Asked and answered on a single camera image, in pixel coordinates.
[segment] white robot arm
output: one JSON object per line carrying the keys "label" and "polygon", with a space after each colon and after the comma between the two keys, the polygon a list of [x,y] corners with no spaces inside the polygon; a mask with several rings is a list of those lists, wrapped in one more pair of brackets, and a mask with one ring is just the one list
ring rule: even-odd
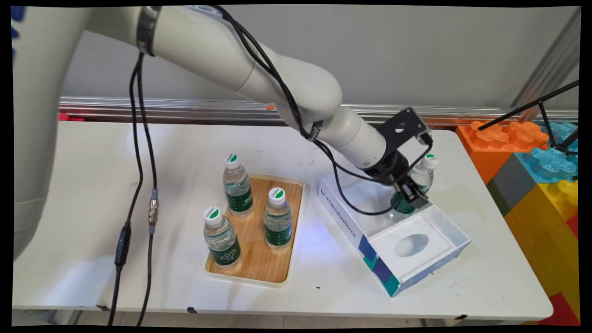
{"label": "white robot arm", "polygon": [[[33,237],[43,211],[53,166],[55,111],[83,30],[136,46],[141,10],[28,7],[21,22],[13,21],[19,35],[13,39],[14,259]],[[317,138],[360,169],[371,169],[384,160],[389,153],[385,136],[351,109],[341,107],[341,88],[328,71],[261,46],[292,92],[306,130],[323,120]],[[222,20],[183,6],[162,7],[152,50],[155,56],[243,97],[274,103],[283,121],[298,128],[277,81],[249,56],[232,27]]]}

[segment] plastic water bottle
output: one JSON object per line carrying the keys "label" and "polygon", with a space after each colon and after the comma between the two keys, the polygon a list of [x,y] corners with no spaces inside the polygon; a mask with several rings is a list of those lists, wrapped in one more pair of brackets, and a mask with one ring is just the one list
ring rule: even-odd
{"label": "plastic water bottle", "polygon": [[239,157],[230,154],[225,160],[224,191],[228,199],[228,205],[232,215],[244,218],[253,211],[253,196],[251,195],[251,183],[247,171],[239,162]]}
{"label": "plastic water bottle", "polygon": [[229,270],[235,267],[240,258],[239,240],[232,223],[216,206],[204,210],[204,238],[216,266]]}
{"label": "plastic water bottle", "polygon": [[[409,171],[409,177],[417,184],[419,190],[426,194],[432,183],[434,182],[434,169],[438,166],[439,159],[434,154],[427,154],[422,158],[422,161],[416,164],[411,171]],[[391,205],[397,202],[393,211],[391,212],[391,217],[396,218],[399,217],[404,219],[405,217],[413,214],[415,212],[415,207],[410,205],[407,200],[405,200],[405,196],[402,193],[395,193],[391,198]]]}
{"label": "plastic water bottle", "polygon": [[286,191],[274,187],[263,210],[265,242],[272,249],[285,248],[292,238],[292,208],[286,201]]}

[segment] white table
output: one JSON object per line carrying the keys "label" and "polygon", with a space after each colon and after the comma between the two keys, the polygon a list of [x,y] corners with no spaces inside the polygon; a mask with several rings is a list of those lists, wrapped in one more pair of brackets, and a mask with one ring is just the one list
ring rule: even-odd
{"label": "white table", "polygon": [[[147,206],[152,187],[143,132],[144,187],[134,211],[118,310],[139,311],[146,288]],[[538,320],[552,306],[456,134],[433,131],[440,157],[429,196],[472,239],[459,258],[395,298],[367,269],[317,198],[329,160],[288,127],[151,124],[160,216],[148,311]],[[59,124],[50,194],[37,233],[14,262],[13,308],[110,306],[118,234],[136,186],[131,125]],[[401,150],[423,151],[415,140]],[[250,172],[308,184],[289,282],[281,288],[219,280],[208,255],[202,211],[225,207],[223,158]],[[351,166],[340,154],[337,161]]]}

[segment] black pole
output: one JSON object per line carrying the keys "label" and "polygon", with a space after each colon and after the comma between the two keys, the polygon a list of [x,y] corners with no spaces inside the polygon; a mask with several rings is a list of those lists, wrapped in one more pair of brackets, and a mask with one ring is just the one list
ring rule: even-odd
{"label": "black pole", "polygon": [[547,128],[547,132],[549,133],[549,138],[551,139],[551,148],[555,148],[557,145],[555,143],[555,136],[553,135],[553,131],[551,131],[551,124],[549,124],[549,119],[547,119],[547,112],[545,111],[545,107],[543,106],[543,102],[539,103],[540,114],[543,116],[543,121],[545,122],[545,127]]}
{"label": "black pole", "polygon": [[479,130],[482,131],[482,130],[484,130],[484,129],[490,127],[490,126],[493,126],[493,125],[495,125],[497,123],[501,123],[502,121],[504,121],[504,120],[506,120],[506,119],[508,119],[510,117],[513,117],[516,114],[519,114],[519,113],[521,113],[524,110],[530,109],[531,107],[533,107],[533,106],[535,106],[535,105],[537,105],[537,104],[539,104],[541,102],[544,102],[546,100],[550,100],[551,98],[553,98],[553,97],[555,97],[555,96],[557,96],[559,94],[562,94],[562,93],[570,90],[573,87],[577,87],[579,84],[580,84],[580,80],[576,80],[576,81],[574,81],[574,82],[572,82],[572,83],[570,83],[570,84],[568,84],[568,85],[566,85],[564,87],[561,87],[561,88],[559,88],[559,89],[557,89],[555,91],[552,91],[552,92],[546,94],[545,96],[540,97],[540,98],[538,98],[538,99],[536,99],[536,100],[534,100],[534,101],[532,101],[532,102],[530,102],[528,104],[525,104],[525,105],[523,105],[523,106],[521,106],[521,107],[519,107],[517,109],[514,109],[513,111],[510,111],[510,112],[506,113],[505,115],[503,115],[503,116],[501,116],[501,117],[499,117],[497,119],[491,120],[489,123],[480,126],[479,127]]}
{"label": "black pole", "polygon": [[578,139],[578,130],[579,128],[575,129],[575,131],[559,145],[560,150],[567,151],[567,147],[569,147],[572,143],[574,143],[574,141]]}

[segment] red object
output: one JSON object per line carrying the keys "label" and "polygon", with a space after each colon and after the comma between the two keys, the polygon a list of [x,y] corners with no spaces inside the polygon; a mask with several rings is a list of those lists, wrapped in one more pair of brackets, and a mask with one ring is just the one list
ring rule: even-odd
{"label": "red object", "polygon": [[578,238],[578,215],[576,214],[574,217],[570,218],[570,220],[567,221],[567,225],[570,227],[575,237]]}
{"label": "red object", "polygon": [[553,315],[547,319],[541,320],[541,325],[550,326],[580,326],[578,318],[571,310],[570,305],[561,293],[549,297],[553,305]]}
{"label": "red object", "polygon": [[57,119],[63,121],[84,121],[84,118],[71,118],[67,113],[59,113]]}

